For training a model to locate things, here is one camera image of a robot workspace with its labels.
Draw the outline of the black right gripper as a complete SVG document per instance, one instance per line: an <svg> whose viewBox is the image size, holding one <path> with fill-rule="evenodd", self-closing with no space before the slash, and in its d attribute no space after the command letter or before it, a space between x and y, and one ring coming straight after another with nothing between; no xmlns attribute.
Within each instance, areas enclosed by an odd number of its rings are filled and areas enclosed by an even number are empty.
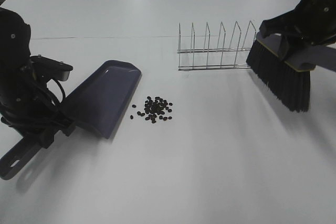
<svg viewBox="0 0 336 224"><path fill-rule="evenodd" d="M335 0L301 0L295 9L272 19L263 20L262 38L281 34L303 37L313 45L335 43Z"/></svg>

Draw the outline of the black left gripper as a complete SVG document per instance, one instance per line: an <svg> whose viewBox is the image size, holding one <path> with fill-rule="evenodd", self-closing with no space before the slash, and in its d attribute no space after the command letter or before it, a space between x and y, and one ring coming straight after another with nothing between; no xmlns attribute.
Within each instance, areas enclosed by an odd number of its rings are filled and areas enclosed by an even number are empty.
<svg viewBox="0 0 336 224"><path fill-rule="evenodd" d="M38 144L48 148L57 131L70 136L75 122L60 112L61 101L52 93L47 83L53 80L60 90L63 78L59 74L33 71L1 72L2 122L21 135L39 134Z"/></svg>

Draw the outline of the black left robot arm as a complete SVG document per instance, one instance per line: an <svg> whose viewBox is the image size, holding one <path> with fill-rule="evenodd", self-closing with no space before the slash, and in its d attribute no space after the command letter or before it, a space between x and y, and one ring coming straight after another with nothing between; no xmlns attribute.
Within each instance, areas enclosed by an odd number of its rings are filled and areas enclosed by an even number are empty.
<svg viewBox="0 0 336 224"><path fill-rule="evenodd" d="M48 148L58 131L71 121L62 101L47 83L67 81L71 65L30 53L31 27L16 12L1 8L1 115L2 122L23 137L31 136Z"/></svg>

